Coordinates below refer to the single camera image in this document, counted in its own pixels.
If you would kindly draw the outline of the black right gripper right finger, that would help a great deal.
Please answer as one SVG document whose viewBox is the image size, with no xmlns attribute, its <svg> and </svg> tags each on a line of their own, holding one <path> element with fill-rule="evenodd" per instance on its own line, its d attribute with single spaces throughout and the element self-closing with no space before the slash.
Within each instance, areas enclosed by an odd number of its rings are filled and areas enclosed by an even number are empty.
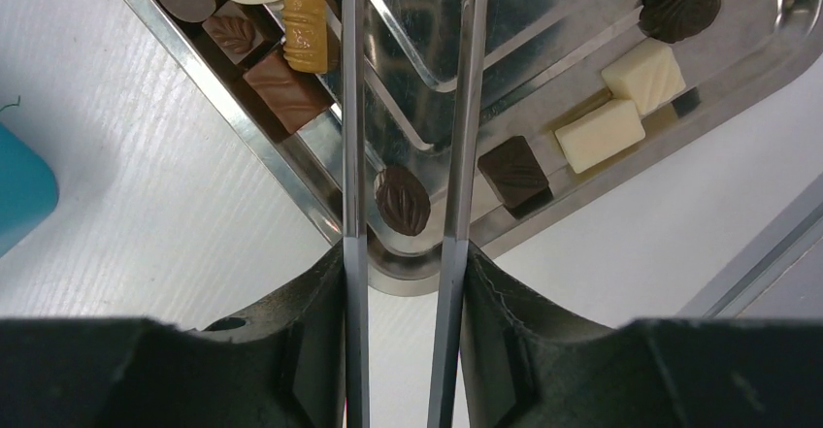
<svg viewBox="0 0 823 428">
<path fill-rule="evenodd" d="M 461 359 L 474 427 L 818 427 L 822 324 L 641 318 L 546 299 L 470 247 Z"/>
</svg>

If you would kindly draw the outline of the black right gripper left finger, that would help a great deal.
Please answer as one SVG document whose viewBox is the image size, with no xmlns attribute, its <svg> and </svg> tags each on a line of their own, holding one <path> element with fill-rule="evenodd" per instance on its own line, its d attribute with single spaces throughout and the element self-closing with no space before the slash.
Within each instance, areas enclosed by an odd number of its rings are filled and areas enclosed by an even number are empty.
<svg viewBox="0 0 823 428">
<path fill-rule="evenodd" d="M 201 331 L 145 317 L 1 323 L 5 427 L 338 427 L 345 274 L 305 273 Z"/>
</svg>

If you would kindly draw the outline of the steel serving tongs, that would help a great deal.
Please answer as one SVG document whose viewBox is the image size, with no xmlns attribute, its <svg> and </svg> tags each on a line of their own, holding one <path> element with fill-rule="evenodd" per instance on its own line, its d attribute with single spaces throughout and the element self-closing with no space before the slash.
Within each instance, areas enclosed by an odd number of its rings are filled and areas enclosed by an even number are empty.
<svg viewBox="0 0 823 428">
<path fill-rule="evenodd" d="M 485 57 L 488 0 L 461 0 L 457 96 L 427 424 L 453 420 L 470 245 L 471 206 Z M 343 255 L 346 273 L 346 424 L 370 423 L 365 212 L 365 0 L 342 0 Z"/>
</svg>

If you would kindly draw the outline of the teal chocolate box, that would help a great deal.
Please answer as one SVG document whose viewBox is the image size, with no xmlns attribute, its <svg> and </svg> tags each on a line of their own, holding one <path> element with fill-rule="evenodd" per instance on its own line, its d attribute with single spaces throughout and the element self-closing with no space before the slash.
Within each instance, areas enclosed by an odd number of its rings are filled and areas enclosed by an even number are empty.
<svg viewBox="0 0 823 428">
<path fill-rule="evenodd" d="M 1 125 L 1 255 L 54 211 L 58 196 L 49 165 Z"/>
</svg>

